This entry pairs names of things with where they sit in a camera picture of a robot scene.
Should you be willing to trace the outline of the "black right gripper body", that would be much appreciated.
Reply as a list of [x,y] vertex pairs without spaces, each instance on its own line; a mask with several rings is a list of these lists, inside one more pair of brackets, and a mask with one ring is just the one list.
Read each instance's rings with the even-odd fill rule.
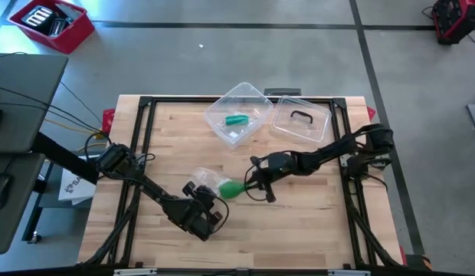
[[289,152],[275,152],[265,157],[251,157],[251,178],[260,181],[259,185],[265,191],[264,201],[275,202],[276,197],[271,187],[276,182],[290,174],[297,168],[296,159]]

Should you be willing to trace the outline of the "clear plastic zip bag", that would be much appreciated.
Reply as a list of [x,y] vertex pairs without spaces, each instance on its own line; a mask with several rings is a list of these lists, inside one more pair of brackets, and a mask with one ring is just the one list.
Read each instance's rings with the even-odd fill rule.
[[196,186],[207,186],[212,192],[220,196],[219,189],[222,185],[230,182],[227,176],[204,167],[198,167],[189,177]]
[[[244,114],[249,116],[249,123],[247,125],[236,125],[236,126],[226,126],[224,119],[227,116],[235,114]],[[248,110],[234,110],[227,113],[220,113],[218,119],[216,120],[216,126],[218,129],[230,140],[236,140],[238,138],[248,135],[254,127],[257,125],[259,116]]]

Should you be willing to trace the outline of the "dark green elastic bandage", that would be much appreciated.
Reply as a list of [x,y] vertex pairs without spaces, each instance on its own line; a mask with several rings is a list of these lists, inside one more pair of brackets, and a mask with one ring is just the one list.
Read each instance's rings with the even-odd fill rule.
[[237,180],[228,180],[218,187],[219,195],[223,199],[233,199],[245,191],[245,186]]

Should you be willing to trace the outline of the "clear lid with black handle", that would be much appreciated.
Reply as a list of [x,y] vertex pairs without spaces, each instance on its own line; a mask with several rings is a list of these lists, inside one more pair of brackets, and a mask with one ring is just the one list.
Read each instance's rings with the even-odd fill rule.
[[319,146],[329,128],[332,112],[321,104],[291,96],[277,101],[271,129],[296,143]]

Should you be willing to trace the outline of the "teal green elastic bandage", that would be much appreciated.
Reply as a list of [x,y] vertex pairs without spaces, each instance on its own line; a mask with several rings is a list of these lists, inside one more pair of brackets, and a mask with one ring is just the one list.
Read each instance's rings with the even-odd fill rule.
[[244,114],[235,114],[225,117],[224,123],[226,126],[247,125],[249,123],[249,116]]

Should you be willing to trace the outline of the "clear plastic storage box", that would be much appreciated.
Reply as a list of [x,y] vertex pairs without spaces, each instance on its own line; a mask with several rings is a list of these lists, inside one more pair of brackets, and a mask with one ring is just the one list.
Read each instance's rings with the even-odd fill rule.
[[[266,98],[257,88],[247,82],[242,82],[228,91],[224,96],[215,101],[204,111],[204,119],[215,134],[231,149],[238,148],[249,136],[262,127],[273,109],[272,102]],[[216,120],[220,113],[234,110],[253,112],[260,117],[257,125],[246,136],[236,140],[228,139],[216,126]]]

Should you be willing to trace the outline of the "white printed sheet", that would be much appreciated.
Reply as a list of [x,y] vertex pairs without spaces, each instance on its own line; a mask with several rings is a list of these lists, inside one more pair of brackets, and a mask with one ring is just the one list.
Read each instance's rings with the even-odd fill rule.
[[58,195],[60,202],[71,202],[72,205],[77,205],[85,200],[91,199],[94,196],[96,186],[72,172],[62,169],[61,185]]

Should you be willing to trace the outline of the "black desk support beam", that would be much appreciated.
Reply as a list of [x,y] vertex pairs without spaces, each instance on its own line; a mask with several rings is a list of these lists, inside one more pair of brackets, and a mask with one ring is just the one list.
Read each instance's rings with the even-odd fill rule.
[[94,165],[79,158],[43,133],[37,133],[31,146],[33,153],[42,153],[53,163],[69,170],[81,179],[96,185],[99,173]]

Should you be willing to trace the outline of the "grey desk top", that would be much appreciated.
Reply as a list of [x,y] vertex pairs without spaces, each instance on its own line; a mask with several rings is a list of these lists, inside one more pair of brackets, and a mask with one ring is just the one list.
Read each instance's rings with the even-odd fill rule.
[[0,153],[26,153],[41,128],[68,58],[0,54]]
[[0,155],[0,174],[11,176],[7,202],[0,209],[0,255],[11,246],[44,160],[41,153]]

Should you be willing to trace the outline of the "black computer mouse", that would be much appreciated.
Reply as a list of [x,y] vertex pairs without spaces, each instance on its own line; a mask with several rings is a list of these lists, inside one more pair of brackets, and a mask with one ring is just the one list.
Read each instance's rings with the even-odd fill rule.
[[4,208],[8,201],[11,181],[12,175],[6,172],[0,173],[0,209]]

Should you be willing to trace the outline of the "red plastic crate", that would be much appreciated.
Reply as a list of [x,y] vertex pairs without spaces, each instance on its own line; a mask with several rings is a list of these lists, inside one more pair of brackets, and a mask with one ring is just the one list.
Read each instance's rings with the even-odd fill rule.
[[[82,12],[82,15],[76,20],[68,18],[57,6],[57,3],[69,5]],[[56,18],[68,18],[70,25],[62,33],[52,38],[48,36],[53,20],[41,28],[30,28],[25,25],[21,19],[36,5],[42,5],[49,8],[56,14]],[[31,0],[23,8],[20,8],[9,19],[13,25],[16,25],[32,41],[41,43],[49,48],[59,51],[63,54],[72,53],[86,38],[94,32],[94,26],[87,16],[87,10],[80,6],[66,2],[65,0]]]

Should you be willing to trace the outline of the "black and silver device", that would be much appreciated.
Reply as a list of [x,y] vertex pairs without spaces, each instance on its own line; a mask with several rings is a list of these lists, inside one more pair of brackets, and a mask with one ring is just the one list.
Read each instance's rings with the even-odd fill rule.
[[62,31],[70,25],[68,18],[56,18],[51,24],[50,31],[48,33],[49,37],[56,38]]

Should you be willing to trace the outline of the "red and black equipment case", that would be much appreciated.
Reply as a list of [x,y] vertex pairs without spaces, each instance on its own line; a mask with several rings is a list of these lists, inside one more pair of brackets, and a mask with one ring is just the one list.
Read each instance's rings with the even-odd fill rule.
[[431,10],[439,44],[458,44],[475,29],[475,0],[437,0]]

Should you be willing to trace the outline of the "black device with white stripes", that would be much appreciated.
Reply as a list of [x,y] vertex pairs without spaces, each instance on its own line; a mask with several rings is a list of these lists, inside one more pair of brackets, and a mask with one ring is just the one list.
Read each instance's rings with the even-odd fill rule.
[[36,5],[21,19],[21,21],[30,28],[41,28],[56,17],[54,11],[42,5]]

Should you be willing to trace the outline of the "white metal bracket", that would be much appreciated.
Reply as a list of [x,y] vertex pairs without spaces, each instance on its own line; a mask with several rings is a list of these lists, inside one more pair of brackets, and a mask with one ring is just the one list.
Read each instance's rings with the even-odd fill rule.
[[359,270],[328,270],[328,276],[372,276],[370,271]]
[[156,268],[125,268],[113,272],[113,276],[155,276],[157,274]]

